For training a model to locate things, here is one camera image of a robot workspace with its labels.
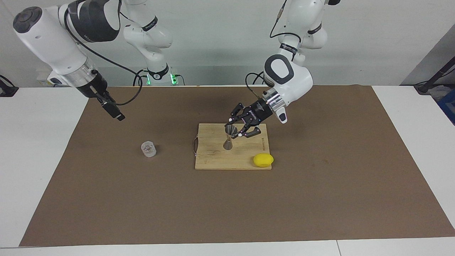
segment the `clear plastic cup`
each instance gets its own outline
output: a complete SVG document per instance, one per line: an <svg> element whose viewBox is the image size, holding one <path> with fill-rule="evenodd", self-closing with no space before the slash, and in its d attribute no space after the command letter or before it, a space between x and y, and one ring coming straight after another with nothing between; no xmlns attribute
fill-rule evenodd
<svg viewBox="0 0 455 256"><path fill-rule="evenodd" d="M146 141L141 146L142 152L146 157L154 157L157 154L157 149L151 141Z"/></svg>

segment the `metal jigger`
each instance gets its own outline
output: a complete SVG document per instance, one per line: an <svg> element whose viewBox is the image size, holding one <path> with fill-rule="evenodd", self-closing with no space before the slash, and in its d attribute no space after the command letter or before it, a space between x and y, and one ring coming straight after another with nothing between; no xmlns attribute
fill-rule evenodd
<svg viewBox="0 0 455 256"><path fill-rule="evenodd" d="M228 125L228 126L226 126L224 131L226 132L227 140L224 142L223 148L225 150L231 150L233 148L232 136L237 134L237 132L238 132L237 127L235 127L233 125Z"/></svg>

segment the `white tabletop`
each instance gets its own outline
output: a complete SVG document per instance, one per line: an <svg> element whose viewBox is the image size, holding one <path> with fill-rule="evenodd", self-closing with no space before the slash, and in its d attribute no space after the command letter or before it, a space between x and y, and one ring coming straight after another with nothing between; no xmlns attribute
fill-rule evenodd
<svg viewBox="0 0 455 256"><path fill-rule="evenodd" d="M454 225L455 126L431 97L412 87L374 90ZM455 238L16 248L86 102L73 88L22 88L13 98L0 98L0 256L455 255Z"/></svg>

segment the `gray joint cap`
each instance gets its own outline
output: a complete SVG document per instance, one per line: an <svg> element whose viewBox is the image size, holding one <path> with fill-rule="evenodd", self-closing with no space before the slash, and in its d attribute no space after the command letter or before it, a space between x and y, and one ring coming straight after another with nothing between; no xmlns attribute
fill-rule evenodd
<svg viewBox="0 0 455 256"><path fill-rule="evenodd" d="M40 7L29 7L16 15L13 27L17 33L27 33L40 20L42 14L43 10Z"/></svg>

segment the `table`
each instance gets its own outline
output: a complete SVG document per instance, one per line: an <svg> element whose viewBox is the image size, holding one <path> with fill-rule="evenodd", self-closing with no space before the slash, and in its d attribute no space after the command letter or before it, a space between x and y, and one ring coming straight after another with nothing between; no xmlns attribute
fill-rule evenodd
<svg viewBox="0 0 455 256"><path fill-rule="evenodd" d="M374 87L436 198L455 223L455 173L450 166L455 127L429 96L411 87ZM0 255L453 255L455 238L308 241L282 243L77 246L18 246L65 151L87 99L71 88L23 88L0 101Z"/></svg>

